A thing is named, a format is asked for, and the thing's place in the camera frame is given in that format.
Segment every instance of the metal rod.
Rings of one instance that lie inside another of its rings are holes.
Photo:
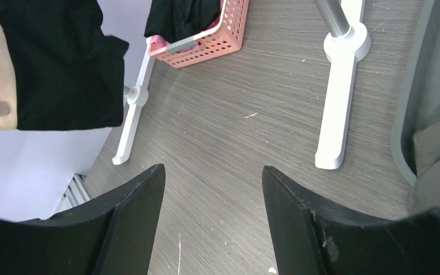
[[[331,36],[340,37],[348,33],[350,24],[348,24],[347,17],[338,0],[314,0],[314,2]]]

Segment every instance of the white stand base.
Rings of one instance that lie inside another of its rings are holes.
[[[117,155],[112,158],[114,165],[119,165],[126,162],[132,150],[132,143],[136,135],[138,128],[139,117],[141,115],[142,108],[147,102],[149,92],[147,87],[149,85],[149,79],[151,78],[152,67],[154,65],[154,57],[150,57],[148,54],[149,38],[147,39],[146,52],[144,54],[141,70],[139,71],[139,77],[137,78],[136,86],[129,90],[129,93],[125,95],[127,103],[129,104],[129,111],[124,122],[124,129],[120,137],[119,147],[117,149]]]
[[[365,0],[344,0],[341,6],[351,29],[342,37],[333,38],[328,34],[324,41],[324,50],[331,62],[331,70],[315,166],[327,170],[337,169],[343,162],[356,64],[368,54],[372,46],[367,28],[360,22]]]

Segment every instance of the gray container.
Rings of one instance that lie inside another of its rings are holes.
[[[413,135],[440,116],[440,0],[426,0],[414,36],[392,129],[397,168],[413,186]]]

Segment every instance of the pink plastic basket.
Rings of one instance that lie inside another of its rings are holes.
[[[242,49],[249,0],[224,0],[218,25],[169,46],[149,51],[150,56],[182,68]],[[188,52],[180,50],[198,45]]]

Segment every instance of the wooden floor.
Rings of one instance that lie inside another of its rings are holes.
[[[251,0],[240,52],[181,70],[156,62],[129,162],[112,165],[121,134],[114,129],[86,188],[96,197],[164,163],[150,265],[159,275],[178,274],[179,257],[181,274],[269,274],[276,267],[264,165],[350,208],[403,217],[413,190],[392,161],[390,135],[422,5],[367,0],[372,49],[357,69],[341,169],[314,165],[329,72],[327,28],[316,6]]]

